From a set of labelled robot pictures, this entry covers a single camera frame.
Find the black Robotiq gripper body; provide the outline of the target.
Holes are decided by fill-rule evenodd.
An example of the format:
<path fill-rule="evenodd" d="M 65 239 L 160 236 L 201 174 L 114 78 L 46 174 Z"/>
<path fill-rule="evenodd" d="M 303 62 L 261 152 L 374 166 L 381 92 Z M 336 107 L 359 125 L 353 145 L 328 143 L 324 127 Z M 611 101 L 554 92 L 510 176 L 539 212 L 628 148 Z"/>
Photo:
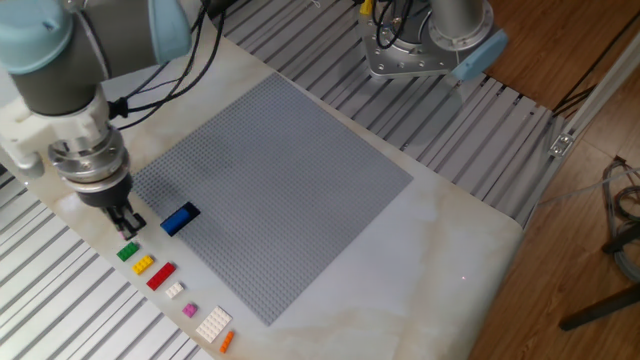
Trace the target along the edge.
<path fill-rule="evenodd" d="M 124 206 L 129 203 L 128 197 L 133 187 L 133 179 L 126 175 L 115 186 L 95 193 L 78 192 L 82 202 L 97 208 Z"/>

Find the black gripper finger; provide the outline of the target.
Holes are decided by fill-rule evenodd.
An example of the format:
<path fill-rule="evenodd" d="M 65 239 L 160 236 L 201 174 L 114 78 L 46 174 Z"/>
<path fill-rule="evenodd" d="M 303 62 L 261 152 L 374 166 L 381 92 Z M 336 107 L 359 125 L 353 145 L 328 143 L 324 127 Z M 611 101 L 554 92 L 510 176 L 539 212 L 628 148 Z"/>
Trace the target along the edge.
<path fill-rule="evenodd" d="M 119 216 L 124 235 L 137 235 L 146 226 L 144 218 L 133 210 L 129 202 L 119 206 Z"/>
<path fill-rule="evenodd" d="M 121 232 L 122 227 L 121 227 L 121 224 L 120 224 L 119 206 L 120 205 L 105 207 L 103 209 L 103 212 L 109 218 L 109 220 L 112 222 L 112 224 L 115 226 L 117 232 L 123 237 L 123 239 L 124 240 L 130 240 L 135 235 L 124 235 Z"/>

